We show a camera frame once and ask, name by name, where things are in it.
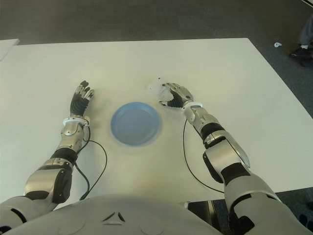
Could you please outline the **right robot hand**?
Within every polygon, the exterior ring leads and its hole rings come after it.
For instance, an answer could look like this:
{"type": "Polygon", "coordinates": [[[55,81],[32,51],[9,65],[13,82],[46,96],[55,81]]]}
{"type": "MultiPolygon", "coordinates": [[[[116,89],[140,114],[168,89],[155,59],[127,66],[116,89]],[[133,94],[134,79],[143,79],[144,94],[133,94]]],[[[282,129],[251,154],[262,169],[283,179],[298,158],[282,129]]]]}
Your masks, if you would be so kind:
{"type": "Polygon", "coordinates": [[[194,98],[192,94],[184,86],[176,83],[165,83],[162,84],[173,96],[169,101],[159,101],[162,106],[172,107],[172,108],[183,108],[188,102],[193,102],[194,98]]]}

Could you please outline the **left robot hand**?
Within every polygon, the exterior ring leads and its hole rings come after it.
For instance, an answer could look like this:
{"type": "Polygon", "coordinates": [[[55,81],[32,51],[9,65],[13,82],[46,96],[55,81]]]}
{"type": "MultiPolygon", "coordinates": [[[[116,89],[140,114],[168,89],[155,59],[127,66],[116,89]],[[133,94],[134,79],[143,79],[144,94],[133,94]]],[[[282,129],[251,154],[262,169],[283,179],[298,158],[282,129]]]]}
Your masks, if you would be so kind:
{"type": "Polygon", "coordinates": [[[70,115],[83,117],[89,102],[93,99],[93,96],[94,90],[89,87],[89,83],[85,80],[82,81],[73,94],[70,103],[70,115]]]}

